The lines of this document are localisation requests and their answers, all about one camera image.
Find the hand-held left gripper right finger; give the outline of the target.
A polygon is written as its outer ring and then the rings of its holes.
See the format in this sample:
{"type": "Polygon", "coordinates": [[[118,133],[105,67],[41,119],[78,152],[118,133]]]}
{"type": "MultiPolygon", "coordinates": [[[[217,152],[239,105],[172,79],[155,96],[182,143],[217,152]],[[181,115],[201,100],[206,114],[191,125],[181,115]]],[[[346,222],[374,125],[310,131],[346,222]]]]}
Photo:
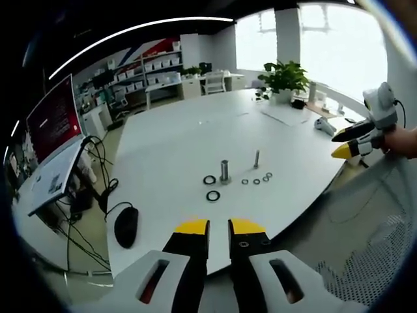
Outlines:
{"type": "Polygon", "coordinates": [[[286,250],[274,250],[264,227],[230,218],[231,280],[240,312],[338,312],[322,277],[286,250]]]}

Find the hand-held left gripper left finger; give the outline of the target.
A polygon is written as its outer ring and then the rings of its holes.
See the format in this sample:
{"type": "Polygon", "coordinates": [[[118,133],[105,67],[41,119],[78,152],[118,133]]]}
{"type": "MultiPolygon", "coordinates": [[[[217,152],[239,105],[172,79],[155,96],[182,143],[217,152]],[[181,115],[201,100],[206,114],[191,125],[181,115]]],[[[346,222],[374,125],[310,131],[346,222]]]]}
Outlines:
{"type": "Polygon", "coordinates": [[[207,275],[210,221],[177,226],[161,250],[151,250],[115,279],[118,312],[197,312],[207,275]]]}

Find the person's right hand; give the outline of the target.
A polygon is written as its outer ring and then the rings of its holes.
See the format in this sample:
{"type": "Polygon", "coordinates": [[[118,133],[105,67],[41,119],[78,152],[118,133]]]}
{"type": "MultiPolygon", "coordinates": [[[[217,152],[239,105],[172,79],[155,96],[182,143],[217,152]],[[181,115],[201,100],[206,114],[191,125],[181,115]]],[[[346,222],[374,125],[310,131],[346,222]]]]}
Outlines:
{"type": "Polygon", "coordinates": [[[384,135],[384,143],[381,146],[381,150],[383,153],[391,152],[407,159],[416,158],[416,128],[396,127],[393,131],[387,132],[384,135]]]}

